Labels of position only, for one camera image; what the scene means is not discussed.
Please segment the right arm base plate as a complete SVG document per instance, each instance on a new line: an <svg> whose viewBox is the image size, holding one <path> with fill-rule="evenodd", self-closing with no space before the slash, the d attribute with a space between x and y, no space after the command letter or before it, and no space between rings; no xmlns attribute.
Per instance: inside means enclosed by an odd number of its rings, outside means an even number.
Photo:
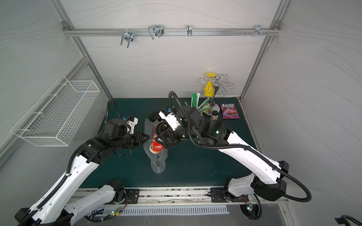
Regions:
<svg viewBox="0 0 362 226"><path fill-rule="evenodd" d="M211 202L244 202L249 203L249 198L247 195L234 196L226 190L226 188L221 187L211 187L210 191L207 193L207 196L211 198Z"/></svg>

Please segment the clear plastic carrier bag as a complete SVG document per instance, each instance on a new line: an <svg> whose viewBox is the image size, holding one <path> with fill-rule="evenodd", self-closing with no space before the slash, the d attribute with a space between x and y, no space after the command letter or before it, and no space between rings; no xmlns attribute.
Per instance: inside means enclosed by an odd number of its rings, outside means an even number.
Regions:
<svg viewBox="0 0 362 226"><path fill-rule="evenodd" d="M159 123L159 121L151 122L148 119L144 123L144 134L149 135L150 138L143 144L143 148L150 159L151 168L156 174L161 174L166 169L168 157L167 149L155 141L156 127Z"/></svg>

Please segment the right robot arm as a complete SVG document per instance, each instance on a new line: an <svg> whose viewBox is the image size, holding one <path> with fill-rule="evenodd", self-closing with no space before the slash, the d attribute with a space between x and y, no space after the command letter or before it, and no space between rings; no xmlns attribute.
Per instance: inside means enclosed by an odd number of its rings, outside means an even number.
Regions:
<svg viewBox="0 0 362 226"><path fill-rule="evenodd" d="M228 179L224 186L226 198L255 194L268 201L281 197L309 202L309 189L288 173L289 164L274 161L250 146L235 131L220 120L207 120L195 107L183 110L164 108L150 116L157 122L155 142L164 148L176 147L189 140L202 149L218 150L251 171L242 178Z"/></svg>

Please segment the red paper cup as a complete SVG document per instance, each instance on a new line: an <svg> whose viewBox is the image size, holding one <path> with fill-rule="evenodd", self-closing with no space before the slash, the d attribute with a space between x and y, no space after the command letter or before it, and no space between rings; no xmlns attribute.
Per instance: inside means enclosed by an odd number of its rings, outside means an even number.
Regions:
<svg viewBox="0 0 362 226"><path fill-rule="evenodd" d="M161 145L160 143L158 143L158 142L156 142L156 137L158 136L157 135L157 129L158 129L158 127L159 127L159 124L162 124L161 122L158 122L158 123L156 123L156 122L154 122L153 124L152 124L152 130L151 130L151 135L152 135L152 141L151 141L151 144L150 144L150 152L151 153L154 153L154 154L158 154L158 153L160 153L161 151L163 151L163 150L166 150L166 148L163 146L163 145Z"/></svg>
<svg viewBox="0 0 362 226"><path fill-rule="evenodd" d="M151 121L151 122L162 121L162 118L160 117L159 112L153 112L153 113L150 115L150 121Z"/></svg>

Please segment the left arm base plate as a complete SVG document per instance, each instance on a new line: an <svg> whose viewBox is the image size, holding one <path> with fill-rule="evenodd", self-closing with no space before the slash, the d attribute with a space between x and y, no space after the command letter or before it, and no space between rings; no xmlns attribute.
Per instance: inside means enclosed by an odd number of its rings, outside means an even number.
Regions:
<svg viewBox="0 0 362 226"><path fill-rule="evenodd" d="M116 192L112 204L137 204L139 198L139 189L122 189L121 191Z"/></svg>

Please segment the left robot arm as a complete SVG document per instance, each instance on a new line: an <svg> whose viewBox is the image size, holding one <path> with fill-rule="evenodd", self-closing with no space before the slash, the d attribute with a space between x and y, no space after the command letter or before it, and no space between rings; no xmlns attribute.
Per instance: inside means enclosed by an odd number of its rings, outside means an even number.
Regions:
<svg viewBox="0 0 362 226"><path fill-rule="evenodd" d="M94 138L80 145L71 155L67 169L49 191L29 208L15 215L20 226L72 226L92 210L109 202L122 202L124 186L112 180L94 193L70 203L80 185L117 150L142 146L150 137L134 128L138 119L115 118Z"/></svg>

